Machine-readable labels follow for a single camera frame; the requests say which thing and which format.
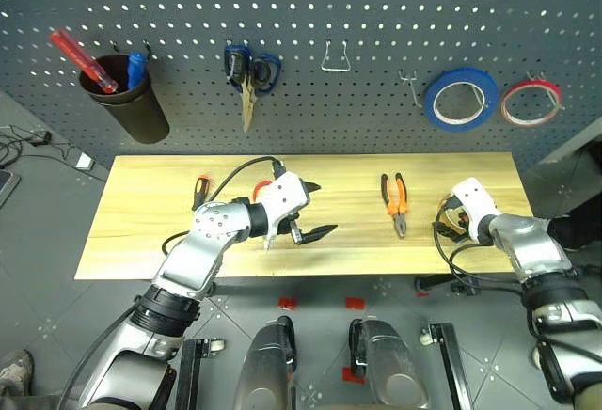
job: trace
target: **wooden table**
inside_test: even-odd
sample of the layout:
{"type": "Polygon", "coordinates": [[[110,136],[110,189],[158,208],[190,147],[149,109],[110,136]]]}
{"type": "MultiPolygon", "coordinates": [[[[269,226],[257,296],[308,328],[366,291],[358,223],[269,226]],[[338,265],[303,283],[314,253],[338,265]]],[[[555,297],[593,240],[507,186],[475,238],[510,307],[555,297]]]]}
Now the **wooden table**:
{"type": "MultiPolygon", "coordinates": [[[[288,170],[322,190],[301,212],[305,230],[339,226],[323,240],[302,246],[278,236],[264,252],[262,238],[227,251],[220,276],[314,276],[445,273],[433,244],[437,203],[452,187],[477,178],[503,213],[531,215],[510,153],[279,156],[288,170]],[[400,240],[380,196],[383,172],[404,174],[408,188],[407,236],[400,240]]],[[[76,279],[151,278],[164,256],[161,243],[189,229],[193,188],[199,174],[215,189],[247,156],[118,156],[103,192],[76,279]]],[[[251,166],[218,200],[250,196],[258,181],[271,179],[269,162],[251,166]]],[[[494,247],[463,254],[459,264],[475,272],[511,270],[494,247]]]]}

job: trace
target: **pliers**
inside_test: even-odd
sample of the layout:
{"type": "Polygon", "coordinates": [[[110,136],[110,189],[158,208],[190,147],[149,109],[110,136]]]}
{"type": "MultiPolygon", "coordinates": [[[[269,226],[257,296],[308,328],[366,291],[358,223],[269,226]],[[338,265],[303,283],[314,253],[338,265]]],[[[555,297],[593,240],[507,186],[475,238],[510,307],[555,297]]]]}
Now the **pliers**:
{"type": "Polygon", "coordinates": [[[386,173],[383,173],[380,177],[380,192],[387,205],[388,215],[393,217],[395,231],[397,231],[400,238],[404,238],[406,229],[405,213],[407,213],[407,189],[400,172],[395,174],[395,181],[397,182],[397,190],[399,191],[399,203],[395,203],[391,200],[390,191],[388,190],[388,176],[386,173]]]}

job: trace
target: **pen holder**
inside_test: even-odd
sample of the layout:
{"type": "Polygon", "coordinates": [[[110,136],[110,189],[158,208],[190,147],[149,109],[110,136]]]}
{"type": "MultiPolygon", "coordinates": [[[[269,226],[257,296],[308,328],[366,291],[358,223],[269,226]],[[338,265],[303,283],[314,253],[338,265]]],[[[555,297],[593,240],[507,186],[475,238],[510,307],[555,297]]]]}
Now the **pen holder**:
{"type": "Polygon", "coordinates": [[[167,137],[169,124],[154,95],[148,73],[136,87],[128,89],[128,59],[127,55],[104,55],[97,59],[108,75],[118,82],[116,93],[104,93],[83,72],[79,73],[79,84],[134,140],[154,144],[167,137]]]}

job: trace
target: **blue marker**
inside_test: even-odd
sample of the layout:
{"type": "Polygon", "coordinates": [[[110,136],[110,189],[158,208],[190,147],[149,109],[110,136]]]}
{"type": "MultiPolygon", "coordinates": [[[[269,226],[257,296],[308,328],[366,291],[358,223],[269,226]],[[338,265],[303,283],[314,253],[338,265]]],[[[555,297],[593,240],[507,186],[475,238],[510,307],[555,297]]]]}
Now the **blue marker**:
{"type": "Polygon", "coordinates": [[[144,79],[147,59],[142,53],[134,51],[128,63],[128,89],[136,87],[144,79]]]}

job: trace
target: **gray pegboard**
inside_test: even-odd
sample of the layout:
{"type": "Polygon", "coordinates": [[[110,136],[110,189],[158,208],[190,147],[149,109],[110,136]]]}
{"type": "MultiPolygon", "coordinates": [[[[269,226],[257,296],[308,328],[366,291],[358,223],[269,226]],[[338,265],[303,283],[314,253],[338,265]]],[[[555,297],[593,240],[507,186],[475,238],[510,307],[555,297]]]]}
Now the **gray pegboard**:
{"type": "MultiPolygon", "coordinates": [[[[120,153],[377,153],[512,150],[525,169],[600,115],[600,0],[0,0],[0,86],[73,143],[110,165],[120,153]],[[135,143],[78,87],[77,71],[48,41],[68,26],[95,56],[141,49],[171,125],[156,145],[135,143]],[[226,84],[226,39],[280,55],[273,95],[259,100],[248,134],[226,84]],[[352,70],[325,73],[348,41],[352,70]],[[416,71],[419,98],[443,71],[488,71],[500,91],[544,71],[566,108],[548,125],[517,129],[497,113],[449,134],[413,104],[398,70],[416,71]]],[[[517,97],[518,114],[548,106],[517,97]]],[[[474,104],[450,96],[451,108],[474,104]]]]}

